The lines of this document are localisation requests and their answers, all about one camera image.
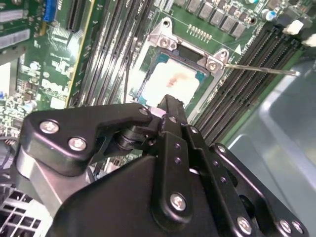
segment ram slot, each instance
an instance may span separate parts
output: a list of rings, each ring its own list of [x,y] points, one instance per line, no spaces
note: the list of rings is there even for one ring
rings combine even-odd
[[[88,104],[88,97],[94,90],[95,75],[100,67],[102,49],[104,47],[105,41],[108,39],[110,34],[110,29],[112,28],[112,22],[114,21],[114,16],[116,9],[118,7],[119,1],[106,1],[103,12],[103,21],[98,34],[98,40],[95,41],[93,46],[93,53],[91,54],[88,62],[87,69],[82,81],[81,90],[79,93],[80,103],[79,105]]]
[[[264,47],[267,40],[272,35],[271,32],[262,30],[257,36],[255,41],[251,44],[249,49],[246,51],[242,59],[239,61],[241,65],[251,65],[251,62],[256,58],[261,48]],[[200,118],[195,123],[195,126],[202,130],[204,126],[209,122],[209,118],[216,112],[218,107],[221,105],[227,93],[233,88],[233,86],[239,81],[245,70],[231,70],[223,86],[216,93],[215,97],[206,106]]]
[[[137,30],[141,14],[143,12],[143,6],[146,4],[140,4],[142,0],[136,0],[128,14],[127,22],[125,23],[123,34],[120,36],[118,47],[115,53],[110,58],[110,67],[104,74],[104,84],[98,95],[97,104],[105,105],[109,103],[111,94],[113,93],[114,85],[116,84],[117,77],[121,77],[121,68],[124,65],[124,60],[127,54],[130,52],[133,36]]]
[[[132,0],[126,3],[125,1],[118,2],[119,4],[116,8],[108,37],[103,45],[100,55],[98,69],[93,77],[91,89],[87,97],[86,104],[88,105],[96,105],[102,88],[107,86],[105,75],[111,66],[111,58],[116,52],[120,36],[127,20],[127,16],[131,10],[131,6],[134,4],[134,1]]]
[[[252,66],[262,67],[263,65],[269,65],[269,62],[272,60],[269,56],[274,52],[274,49],[279,45],[281,39],[279,38],[270,38],[264,47],[265,50],[261,50],[256,54],[256,57],[252,61]],[[217,125],[219,120],[227,113],[235,100],[239,100],[240,95],[244,92],[244,89],[247,87],[250,81],[253,81],[253,76],[257,75],[256,72],[253,71],[244,71],[242,76],[239,78],[239,83],[234,83],[232,87],[230,87],[229,92],[223,100],[222,103],[217,105],[215,109],[215,113],[213,117],[209,118],[209,122],[204,126],[202,131],[202,135],[204,137],[208,136],[211,130]]]
[[[265,67],[281,69],[289,61],[289,59],[295,54],[296,48],[290,48],[288,45],[281,45],[269,58]],[[226,132],[242,117],[242,115],[249,109],[265,88],[273,81],[276,75],[254,73],[251,76],[251,82],[244,87],[244,93],[238,97],[234,103],[228,108],[228,112],[221,116],[220,120],[217,120],[216,125],[212,127],[212,130],[205,137],[208,145],[216,141],[220,141]]]

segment black memory slot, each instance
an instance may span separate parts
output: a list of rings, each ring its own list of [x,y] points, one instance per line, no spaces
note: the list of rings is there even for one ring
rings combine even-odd
[[[98,105],[108,103],[108,100],[106,101],[106,103],[103,103],[103,101],[106,97],[106,92],[107,92],[108,86],[111,82],[111,78],[112,78],[111,76],[112,76],[113,70],[116,66],[116,62],[119,58],[119,55],[120,55],[124,45],[126,44],[127,37],[130,34],[131,26],[132,26],[133,22],[135,21],[135,16],[136,16],[138,8],[139,8],[139,0],[131,1],[130,5],[128,6],[128,15],[125,18],[124,27],[121,31],[119,39],[117,40],[117,42],[118,42],[117,47],[115,47],[115,50],[113,51],[113,54],[111,55],[110,65],[107,69],[107,72],[105,75],[105,80],[104,80],[103,85],[102,85],[102,89],[98,95],[98,99],[97,99]]]
[[[291,57],[297,52],[297,48],[292,45],[282,44],[276,48],[270,60],[265,65],[267,67],[282,69]],[[209,132],[205,140],[208,145],[220,141],[243,116],[243,114],[256,103],[258,97],[275,79],[276,75],[255,73],[251,83],[246,87],[245,93],[238,101],[229,108],[229,112],[223,116],[216,127]]]
[[[109,14],[111,14],[109,12],[109,6],[110,6],[110,1],[106,1],[105,3],[105,6],[104,6],[104,10],[103,10],[103,14],[102,14],[102,26],[101,27],[104,27],[104,23],[105,23],[105,19],[107,18],[107,16]],[[100,28],[99,29],[99,32],[98,32],[98,35],[97,37],[95,38],[95,41],[93,43],[93,47],[92,47],[92,53],[89,57],[89,62],[88,62],[88,65],[87,65],[87,69],[85,70],[85,75],[84,75],[84,78],[82,80],[82,84],[81,84],[81,89],[80,89],[80,92],[79,92],[79,98],[81,98],[83,96],[84,93],[89,93],[91,87],[92,87],[92,84],[93,84],[93,81],[91,78],[89,78],[86,74],[86,72],[89,72],[89,71],[93,71],[93,62],[94,62],[94,56],[95,56],[95,50],[97,48],[97,45],[99,43],[99,38],[100,38],[100,34],[101,34],[101,31],[102,29]]]
[[[249,65],[260,51],[260,48],[263,47],[266,41],[270,38],[271,34],[272,33],[268,31],[261,31],[259,36],[254,40],[244,56],[240,59],[239,64]],[[203,112],[203,114],[195,123],[196,127],[198,127],[200,130],[204,128],[204,126],[208,123],[208,119],[216,112],[218,106],[222,103],[222,100],[239,81],[244,72],[245,70],[232,70],[230,72],[223,86],[219,89],[213,100],[206,107],[205,112]]]
[[[291,50],[286,56],[288,59],[284,60],[284,62],[280,65],[280,68],[284,67],[285,64],[290,60],[290,58],[296,53],[296,50]],[[227,133],[233,128],[236,122],[241,119],[244,113],[251,107],[254,103],[256,103],[258,97],[263,93],[263,91],[269,86],[269,84],[275,79],[275,75],[267,75],[267,78],[264,80],[262,84],[255,89],[254,93],[252,93],[249,101],[244,104],[241,109],[235,112],[233,116],[231,116],[230,120],[226,123],[225,126],[222,126],[221,129],[217,132],[214,132],[209,136],[212,139],[208,139],[209,145],[216,142],[221,141]]]
[[[75,33],[80,29],[85,2],[86,0],[71,1],[66,30]]]
[[[279,45],[281,40],[279,38],[271,37],[265,46],[266,50],[260,51],[254,60],[252,61],[252,66],[255,67],[262,67],[263,65],[272,67],[273,64],[270,62],[275,62],[274,57],[269,57],[273,52],[274,49]],[[242,75],[242,81],[240,83],[235,83],[233,88],[230,88],[229,96],[226,96],[223,102],[218,107],[217,112],[214,114],[213,117],[209,119],[208,124],[206,124],[203,128],[202,135],[204,137],[208,136],[209,133],[214,129],[217,123],[222,119],[222,117],[228,112],[230,107],[234,104],[234,102],[240,100],[243,93],[248,88],[250,82],[254,83],[253,77],[255,75],[259,75],[260,77],[263,76],[263,73],[256,73],[254,71],[244,71]]]
[[[120,16],[122,14],[123,7],[125,5],[124,1],[117,1],[117,2],[118,3],[116,4],[115,12],[113,14],[113,18],[112,18],[111,24],[110,24],[111,27],[109,29],[109,33],[108,33],[107,38],[105,40],[105,43],[103,45],[102,52],[99,55],[97,70],[96,70],[96,72],[95,72],[95,74],[93,76],[93,80],[92,80],[92,83],[91,83],[91,86],[90,86],[90,90],[89,90],[89,93],[88,93],[88,96],[87,96],[86,104],[89,104],[89,105],[93,101],[94,92],[95,92],[95,89],[96,89],[96,86],[97,86],[99,80],[102,80],[102,78],[100,77],[101,71],[102,71],[103,67],[106,67],[106,65],[104,65],[104,60],[105,60],[105,57],[106,57],[107,52],[109,50],[109,47],[111,45],[111,42],[113,40],[113,37],[115,35],[115,32],[117,30],[117,27],[118,27],[118,24],[119,24],[119,19],[120,19]]]

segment chip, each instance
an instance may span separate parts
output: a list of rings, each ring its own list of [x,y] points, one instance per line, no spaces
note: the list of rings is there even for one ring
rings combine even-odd
[[[226,19],[224,20],[224,23],[221,26],[221,29],[223,31],[229,32],[231,30],[231,28],[233,27],[234,23],[236,21],[234,20],[234,18],[228,16],[226,17]]]
[[[185,65],[169,59],[158,63],[147,82],[142,97],[148,106],[156,107],[165,95],[171,95],[188,105],[199,86],[197,72]]]
[[[200,6],[202,0],[191,0],[191,2],[189,3],[187,10],[189,12],[195,13],[198,9],[198,7]]]
[[[240,17],[239,17],[239,20],[240,20],[240,21],[244,21],[247,16],[248,16],[247,13],[243,12],[243,13],[240,15]]]
[[[218,7],[219,9],[223,9],[225,3],[226,3],[225,0],[221,0],[221,1],[218,3],[217,7]]]
[[[242,33],[245,31],[246,26],[240,23],[236,23],[236,25],[232,29],[232,35],[236,38],[239,38]]]
[[[178,6],[183,6],[186,3],[186,0],[175,0],[174,1]]]
[[[12,126],[17,128],[17,129],[21,129],[22,124],[23,124],[22,120],[19,120],[19,119],[16,119],[16,118],[14,118],[13,121],[12,121]]]
[[[233,16],[234,13],[236,12],[236,10],[237,10],[237,7],[232,6],[231,9],[229,9],[228,14],[231,15],[231,16]]]
[[[209,3],[205,3],[204,6],[202,7],[201,12],[199,13],[199,17],[206,20],[209,18],[211,12],[213,10],[213,7]]]
[[[217,10],[215,11],[210,23],[218,26],[221,23],[223,17],[224,17],[224,13]]]

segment motherboard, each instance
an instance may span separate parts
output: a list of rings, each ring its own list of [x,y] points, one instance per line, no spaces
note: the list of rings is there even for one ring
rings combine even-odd
[[[183,102],[222,141],[316,45],[313,0],[2,0],[0,132],[36,110]]]

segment cable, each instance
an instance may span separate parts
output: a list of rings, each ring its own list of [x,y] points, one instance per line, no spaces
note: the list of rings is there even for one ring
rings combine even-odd
[[[0,137],[0,140],[14,140],[14,141],[18,141],[18,138],[16,137]]]
[[[126,98],[127,98],[127,86],[128,86],[128,78],[129,78],[129,68],[130,68],[131,56],[132,56],[132,53],[129,56],[129,58],[127,60],[127,65],[126,65],[123,104],[126,103]]]
[[[93,183],[95,181],[95,177],[90,167],[87,168],[87,174],[88,174],[90,183]]]
[[[9,161],[10,156],[12,154],[12,150],[13,149],[11,148],[11,146],[9,146],[9,151],[6,153],[4,160],[3,160],[2,164],[0,165],[0,169],[3,169],[5,164]]]

